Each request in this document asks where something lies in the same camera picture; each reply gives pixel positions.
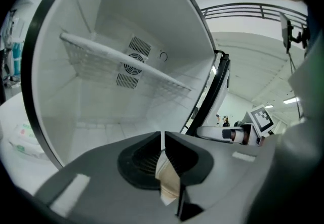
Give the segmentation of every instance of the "white wall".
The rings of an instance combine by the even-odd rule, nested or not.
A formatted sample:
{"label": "white wall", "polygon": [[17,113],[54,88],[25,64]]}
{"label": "white wall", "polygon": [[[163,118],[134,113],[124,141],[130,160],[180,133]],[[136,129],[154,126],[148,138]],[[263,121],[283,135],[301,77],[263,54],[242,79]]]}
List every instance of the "white wall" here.
{"label": "white wall", "polygon": [[252,109],[253,104],[248,100],[238,97],[234,94],[227,93],[225,99],[219,108],[218,114],[221,119],[223,116],[228,116],[230,126],[234,126],[237,121],[242,121],[246,112]]}

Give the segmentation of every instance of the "cable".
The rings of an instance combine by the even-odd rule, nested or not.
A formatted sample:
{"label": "cable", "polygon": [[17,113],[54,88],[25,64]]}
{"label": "cable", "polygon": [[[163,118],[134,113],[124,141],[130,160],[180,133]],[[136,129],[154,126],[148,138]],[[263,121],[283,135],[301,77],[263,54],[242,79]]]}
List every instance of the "cable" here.
{"label": "cable", "polygon": [[[287,45],[287,54],[288,54],[288,56],[289,56],[289,60],[290,60],[290,70],[291,70],[291,73],[292,73],[292,75],[293,75],[293,73],[294,73],[294,72],[293,72],[293,68],[294,68],[294,71],[296,71],[296,67],[295,67],[294,61],[293,61],[293,59],[292,59],[292,55],[291,55],[290,52],[289,52],[288,45]],[[297,97],[296,97],[296,103],[297,103],[298,116],[299,116],[299,119],[300,119],[301,116],[300,116],[300,110],[299,110],[299,105],[298,105]]]}

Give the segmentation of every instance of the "gray surface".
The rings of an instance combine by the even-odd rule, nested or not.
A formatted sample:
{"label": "gray surface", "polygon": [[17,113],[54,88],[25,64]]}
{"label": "gray surface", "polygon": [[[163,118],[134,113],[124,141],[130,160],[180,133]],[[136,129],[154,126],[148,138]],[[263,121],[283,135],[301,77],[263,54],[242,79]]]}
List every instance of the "gray surface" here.
{"label": "gray surface", "polygon": [[[279,137],[271,168],[251,207],[249,223],[274,223],[278,217],[290,220],[302,215],[307,219],[310,215],[321,215],[318,212],[321,207],[307,202],[312,202],[322,192],[323,133],[323,121],[312,119],[288,128]],[[287,205],[284,211],[282,204]]]}
{"label": "gray surface", "polygon": [[[50,178],[36,196],[45,203],[53,201],[55,194],[81,173],[91,180],[69,215],[70,220],[76,223],[178,223],[175,216],[178,201],[164,206],[159,191],[134,188],[117,169],[120,152],[150,134],[88,151]],[[173,134],[206,149],[214,157],[214,167],[204,182],[187,187],[190,202],[205,210],[188,222],[210,223],[210,218],[219,219],[221,223],[241,222],[269,169],[276,138],[268,138],[264,147],[251,147]],[[256,156],[256,160],[234,158],[235,151]]]}
{"label": "gray surface", "polygon": [[[202,140],[180,134],[178,136],[209,151],[214,158],[214,167],[205,181],[200,185],[187,187],[190,202],[203,209],[209,209],[224,199],[243,180],[247,179],[255,186],[258,180],[266,174],[274,151],[275,138],[273,137],[266,142],[264,147],[254,147]],[[234,152],[256,156],[256,160],[248,162],[235,158],[232,156]],[[259,164],[259,161],[262,165],[262,169],[258,170],[259,176],[255,178],[255,176],[247,175],[250,169]]]}
{"label": "gray surface", "polygon": [[174,201],[165,206],[159,191],[134,188],[119,174],[120,152],[151,133],[90,150],[51,177],[36,197],[48,202],[77,173],[90,182],[69,215],[75,223],[178,223]]}
{"label": "gray surface", "polygon": [[324,119],[324,33],[320,32],[318,38],[304,63],[289,79],[289,84],[299,97],[299,104],[304,115],[311,118]]}
{"label": "gray surface", "polygon": [[[215,160],[213,172],[203,185],[208,184],[204,188],[204,197],[199,196],[197,191],[189,188],[189,196],[193,200],[197,197],[201,200],[201,204],[205,206],[215,200],[210,208],[202,214],[190,219],[188,223],[221,223],[221,224],[238,224],[244,223],[245,217],[249,212],[251,203],[258,193],[266,174],[271,165],[274,154],[276,136],[270,137],[263,147],[249,147],[238,144],[219,143],[217,157],[219,162]],[[240,159],[229,158],[225,151],[229,153],[225,146],[236,147],[236,151],[249,155],[257,155],[253,163],[240,162]]]}

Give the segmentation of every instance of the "ceiling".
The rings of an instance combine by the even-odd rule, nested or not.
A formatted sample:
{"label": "ceiling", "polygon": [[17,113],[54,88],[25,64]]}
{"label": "ceiling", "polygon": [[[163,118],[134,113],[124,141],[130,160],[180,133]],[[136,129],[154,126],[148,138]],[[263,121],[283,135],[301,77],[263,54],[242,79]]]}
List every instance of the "ceiling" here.
{"label": "ceiling", "polygon": [[[211,6],[229,2],[228,0],[211,1]],[[286,3],[287,7],[291,5],[286,1],[280,3],[276,0],[273,3],[283,7],[286,7]],[[283,100],[292,98],[294,93],[287,81],[291,75],[291,68],[282,41],[244,32],[212,34],[217,48],[230,55],[229,91],[256,106],[273,105],[274,108],[269,109],[269,112],[287,124],[298,120],[296,103],[288,105],[283,103]],[[304,59],[303,50],[292,46],[291,54],[298,67]]]}
{"label": "ceiling", "polygon": [[[257,106],[273,105],[269,112],[287,124],[298,120],[296,103],[283,103],[294,93],[287,82],[291,68],[282,41],[241,32],[212,35],[217,49],[231,60],[229,92]],[[301,65],[303,50],[292,47],[290,52],[296,67]]]}

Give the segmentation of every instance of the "fan grille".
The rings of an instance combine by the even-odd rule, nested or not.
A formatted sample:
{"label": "fan grille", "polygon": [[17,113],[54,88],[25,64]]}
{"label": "fan grille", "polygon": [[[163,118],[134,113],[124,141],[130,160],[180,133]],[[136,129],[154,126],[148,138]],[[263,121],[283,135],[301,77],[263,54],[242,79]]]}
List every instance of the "fan grille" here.
{"label": "fan grille", "polygon": [[118,86],[135,89],[138,83],[138,79],[132,76],[126,76],[124,74],[118,74],[116,83]]}
{"label": "fan grille", "polygon": [[134,165],[141,172],[155,176],[156,165],[161,155],[161,141],[158,138],[135,151],[132,156]]}
{"label": "fan grille", "polygon": [[136,36],[132,38],[131,43],[129,44],[129,48],[143,54],[146,57],[148,57],[151,51],[151,45],[137,38]]}
{"label": "fan grille", "polygon": [[[141,55],[137,54],[137,53],[132,53],[129,55],[131,58],[135,59],[135,60],[138,60],[140,62],[143,62],[144,63],[144,59],[142,58]],[[134,68],[130,65],[127,65],[127,64],[124,64],[124,67],[125,67],[125,70],[128,74],[131,74],[131,75],[138,75],[139,73],[142,72],[142,70],[138,69],[138,68]]]}

